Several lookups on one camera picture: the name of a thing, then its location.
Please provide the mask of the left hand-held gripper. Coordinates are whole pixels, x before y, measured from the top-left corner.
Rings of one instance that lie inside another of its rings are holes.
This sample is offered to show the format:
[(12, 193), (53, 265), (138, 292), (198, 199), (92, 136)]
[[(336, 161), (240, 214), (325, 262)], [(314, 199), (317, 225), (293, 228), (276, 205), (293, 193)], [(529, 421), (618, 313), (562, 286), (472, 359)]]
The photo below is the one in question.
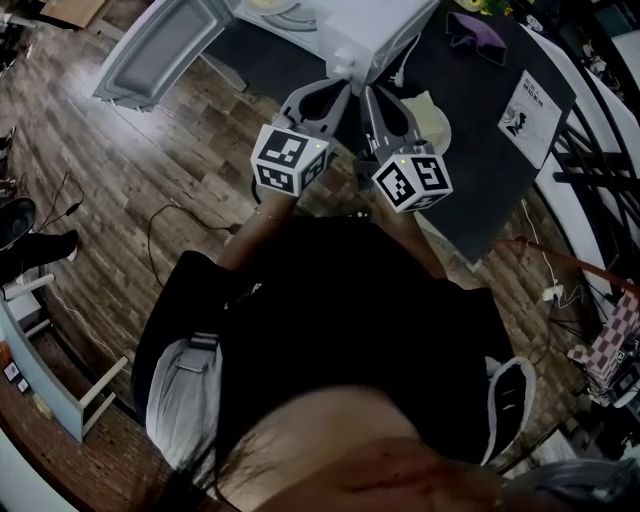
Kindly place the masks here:
[(331, 136), (350, 101), (351, 83), (325, 79), (293, 91), (270, 124), (262, 126), (251, 154), (258, 185), (293, 197), (327, 168)]

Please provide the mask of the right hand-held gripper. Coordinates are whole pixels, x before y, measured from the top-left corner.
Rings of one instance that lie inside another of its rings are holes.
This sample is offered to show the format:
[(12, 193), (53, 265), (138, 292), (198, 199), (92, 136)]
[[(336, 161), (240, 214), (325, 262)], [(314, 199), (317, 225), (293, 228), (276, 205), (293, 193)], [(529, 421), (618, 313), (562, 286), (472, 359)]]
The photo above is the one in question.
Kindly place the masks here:
[[(372, 151), (383, 146), (405, 146), (421, 139), (413, 114), (400, 99), (378, 85), (360, 95), (362, 127)], [(354, 160), (358, 186), (375, 189), (396, 213), (428, 209), (453, 192), (441, 155), (420, 140), (400, 148), (383, 163), (364, 154)]]

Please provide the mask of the white plate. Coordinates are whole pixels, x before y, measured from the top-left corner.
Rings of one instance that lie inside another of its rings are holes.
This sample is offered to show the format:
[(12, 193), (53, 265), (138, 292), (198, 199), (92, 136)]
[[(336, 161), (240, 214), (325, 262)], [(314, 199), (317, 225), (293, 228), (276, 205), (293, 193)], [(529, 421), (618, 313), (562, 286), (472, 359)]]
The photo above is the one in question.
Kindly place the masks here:
[(452, 141), (452, 129), (444, 112), (436, 105), (435, 108), (441, 125), (440, 133), (435, 136), (430, 136), (427, 139), (422, 138), (431, 144), (435, 154), (444, 155)]

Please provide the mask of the pale round dish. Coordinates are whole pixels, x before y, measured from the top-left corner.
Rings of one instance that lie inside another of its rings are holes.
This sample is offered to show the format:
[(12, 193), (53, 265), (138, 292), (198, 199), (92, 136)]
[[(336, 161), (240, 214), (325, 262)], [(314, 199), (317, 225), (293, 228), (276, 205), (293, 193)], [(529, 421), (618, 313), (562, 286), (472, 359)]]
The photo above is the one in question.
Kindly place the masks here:
[(298, 0), (242, 0), (245, 8), (260, 16), (285, 13), (299, 4)]

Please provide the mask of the white microwave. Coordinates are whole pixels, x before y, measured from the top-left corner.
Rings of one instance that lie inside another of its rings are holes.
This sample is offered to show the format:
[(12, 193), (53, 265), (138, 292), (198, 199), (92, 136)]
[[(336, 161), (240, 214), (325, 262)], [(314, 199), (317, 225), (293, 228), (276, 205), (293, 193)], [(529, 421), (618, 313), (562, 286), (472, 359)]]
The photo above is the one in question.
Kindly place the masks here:
[(151, 111), (223, 31), (242, 20), (320, 58), (355, 95), (417, 40), (440, 0), (298, 0), (260, 16), (242, 0), (154, 0), (122, 35), (96, 78), (94, 97)]

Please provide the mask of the person's left forearm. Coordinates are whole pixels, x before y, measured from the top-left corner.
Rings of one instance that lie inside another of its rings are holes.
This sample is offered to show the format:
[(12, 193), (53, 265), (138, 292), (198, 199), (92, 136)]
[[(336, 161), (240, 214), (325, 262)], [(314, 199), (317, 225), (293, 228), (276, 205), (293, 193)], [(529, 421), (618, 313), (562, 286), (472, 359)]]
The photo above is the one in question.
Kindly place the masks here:
[(268, 191), (254, 213), (224, 247), (217, 264), (229, 271), (247, 268), (263, 246), (288, 221), (298, 199)]

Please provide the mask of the person's right forearm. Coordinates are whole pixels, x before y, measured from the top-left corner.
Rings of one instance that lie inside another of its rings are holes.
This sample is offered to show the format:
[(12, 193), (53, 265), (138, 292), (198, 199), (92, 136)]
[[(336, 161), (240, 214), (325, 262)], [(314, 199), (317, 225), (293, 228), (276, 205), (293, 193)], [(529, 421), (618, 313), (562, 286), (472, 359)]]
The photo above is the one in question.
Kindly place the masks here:
[(413, 213), (395, 212), (386, 198), (374, 193), (376, 224), (408, 251), (436, 279), (447, 279), (440, 259), (432, 249)]

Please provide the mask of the dark grey table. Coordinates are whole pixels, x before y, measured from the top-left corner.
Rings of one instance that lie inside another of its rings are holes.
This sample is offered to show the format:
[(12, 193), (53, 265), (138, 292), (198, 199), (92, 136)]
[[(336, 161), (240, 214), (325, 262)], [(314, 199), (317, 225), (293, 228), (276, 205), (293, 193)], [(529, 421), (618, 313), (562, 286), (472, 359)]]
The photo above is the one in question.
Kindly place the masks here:
[[(454, 191), (424, 215), (475, 263), (538, 174), (498, 128), (523, 74), (534, 78), (563, 118), (576, 95), (543, 49), (511, 17), (492, 16), (487, 21), (507, 45), (504, 66), (487, 61), (470, 46), (452, 46), (446, 19), (457, 8), (453, 0), (442, 0), (408, 60), (404, 88), (393, 93), (405, 98), (427, 90), (449, 121), (452, 141), (444, 162)], [(277, 103), (326, 75), (316, 56), (241, 20), (229, 25), (206, 52), (238, 72), (250, 91)]]

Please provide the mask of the white printed paper sheet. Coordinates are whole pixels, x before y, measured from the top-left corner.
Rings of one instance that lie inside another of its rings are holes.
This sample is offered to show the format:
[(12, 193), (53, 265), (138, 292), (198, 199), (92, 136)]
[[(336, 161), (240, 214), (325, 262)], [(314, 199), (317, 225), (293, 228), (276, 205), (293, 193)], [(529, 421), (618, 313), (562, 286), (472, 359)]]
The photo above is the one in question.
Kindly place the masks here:
[(524, 71), (498, 124), (498, 129), (536, 169), (547, 159), (562, 111)]

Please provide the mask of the yellow sunflowers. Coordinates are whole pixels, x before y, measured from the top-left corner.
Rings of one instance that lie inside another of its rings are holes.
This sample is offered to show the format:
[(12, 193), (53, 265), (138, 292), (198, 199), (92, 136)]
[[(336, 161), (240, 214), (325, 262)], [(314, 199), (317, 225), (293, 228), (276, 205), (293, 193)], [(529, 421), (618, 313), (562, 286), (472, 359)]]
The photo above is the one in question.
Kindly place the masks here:
[(455, 2), (469, 12), (487, 16), (494, 14), (508, 16), (513, 12), (510, 0), (455, 0)]

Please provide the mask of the white railing base ledge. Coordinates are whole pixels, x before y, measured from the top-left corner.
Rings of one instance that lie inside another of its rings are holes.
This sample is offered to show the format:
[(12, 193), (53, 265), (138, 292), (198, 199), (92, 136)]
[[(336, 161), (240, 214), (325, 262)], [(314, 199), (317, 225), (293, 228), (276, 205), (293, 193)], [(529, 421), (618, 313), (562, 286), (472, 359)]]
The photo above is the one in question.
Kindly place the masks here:
[[(620, 151), (604, 112), (589, 88), (594, 86), (621, 131), (632, 163), (640, 170), (640, 124), (632, 112), (595, 75), (588, 73), (586, 78), (582, 78), (567, 54), (555, 43), (527, 26), (523, 26), (522, 30), (538, 46), (536, 50), (525, 52), (528, 56), (536, 57), (536, 63), (528, 65), (526, 69), (561, 108), (563, 119), (568, 125), (581, 134), (585, 133), (579, 126), (577, 116), (571, 112), (571, 108), (577, 106), (585, 115), (601, 148), (607, 153)], [(580, 204), (577, 194), (570, 185), (558, 183), (553, 178), (553, 174), (560, 170), (557, 158), (549, 156), (536, 176), (536, 186), (564, 231), (574, 255), (582, 261), (605, 268), (613, 258), (605, 254), (607, 245), (596, 236), (596, 231), (588, 220), (587, 210)]]

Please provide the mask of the person in dark shirt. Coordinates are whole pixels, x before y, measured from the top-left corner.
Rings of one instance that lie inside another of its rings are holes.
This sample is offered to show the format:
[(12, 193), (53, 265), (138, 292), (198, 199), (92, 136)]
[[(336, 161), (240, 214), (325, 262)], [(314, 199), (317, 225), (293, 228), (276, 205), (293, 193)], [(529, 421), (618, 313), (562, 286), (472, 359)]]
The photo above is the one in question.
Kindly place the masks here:
[(285, 402), (352, 385), (386, 394), (440, 454), (478, 463), (485, 357), (513, 355), (490, 290), (432, 277), (381, 228), (348, 217), (289, 221), (241, 271), (184, 252), (138, 344), (139, 417), (164, 350), (197, 333), (216, 336), (223, 356), (222, 455)]

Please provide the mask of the black metal railing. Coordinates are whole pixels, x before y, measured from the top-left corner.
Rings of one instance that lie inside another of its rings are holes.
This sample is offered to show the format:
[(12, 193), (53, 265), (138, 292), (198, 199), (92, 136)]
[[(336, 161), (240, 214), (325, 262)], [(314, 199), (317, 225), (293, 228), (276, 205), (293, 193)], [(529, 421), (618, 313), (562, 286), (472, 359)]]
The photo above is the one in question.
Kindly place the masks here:
[(586, 208), (596, 236), (605, 242), (604, 252), (613, 261), (605, 269), (640, 285), (640, 170), (632, 163), (621, 131), (594, 86), (589, 87), (602, 108), (620, 151), (607, 153), (597, 141), (580, 108), (571, 112), (578, 118), (581, 134), (564, 121), (550, 156), (561, 170), (556, 182), (568, 184)]

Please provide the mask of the wooden coat rack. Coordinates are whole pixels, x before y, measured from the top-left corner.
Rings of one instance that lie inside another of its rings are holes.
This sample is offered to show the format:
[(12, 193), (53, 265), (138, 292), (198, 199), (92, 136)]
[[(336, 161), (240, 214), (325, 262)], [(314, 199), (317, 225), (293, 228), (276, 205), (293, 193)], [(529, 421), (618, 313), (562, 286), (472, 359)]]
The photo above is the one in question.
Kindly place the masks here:
[(493, 245), (495, 247), (497, 247), (498, 245), (504, 245), (504, 246), (509, 246), (513, 248), (518, 247), (522, 249), (531, 249), (531, 250), (537, 251), (545, 256), (549, 256), (555, 260), (560, 261), (562, 264), (564, 264), (567, 267), (580, 269), (584, 272), (597, 276), (609, 282), (610, 284), (614, 285), (615, 287), (618, 287), (625, 292), (631, 293), (636, 298), (640, 299), (639, 285), (633, 284), (627, 280), (622, 279), (619, 276), (616, 276), (615, 274), (605, 269), (599, 268), (590, 263), (579, 260), (573, 256), (565, 255), (565, 254), (556, 252), (550, 248), (547, 248), (545, 246), (542, 246), (540, 244), (534, 243), (525, 237), (518, 237), (516, 239), (498, 239), (493, 243)]

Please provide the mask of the white bench frame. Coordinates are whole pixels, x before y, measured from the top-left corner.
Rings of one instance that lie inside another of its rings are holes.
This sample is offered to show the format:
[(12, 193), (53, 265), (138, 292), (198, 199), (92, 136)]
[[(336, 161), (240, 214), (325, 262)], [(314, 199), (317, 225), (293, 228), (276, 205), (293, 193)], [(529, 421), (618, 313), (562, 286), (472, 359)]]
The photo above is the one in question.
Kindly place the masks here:
[(113, 403), (116, 394), (111, 392), (88, 419), (85, 418), (87, 407), (105, 390), (114, 377), (125, 369), (129, 360), (126, 356), (119, 358), (80, 399), (69, 392), (50, 370), (30, 341), (31, 337), (48, 327), (51, 322), (45, 320), (36, 327), (25, 331), (9, 307), (11, 300), (49, 285), (54, 280), (55, 275), (49, 273), (25, 285), (11, 287), (8, 291), (0, 287), (0, 334), (4, 336), (3, 340), (8, 343), (13, 361), (33, 392), (40, 397), (54, 418), (69, 434), (82, 443), (84, 437)]

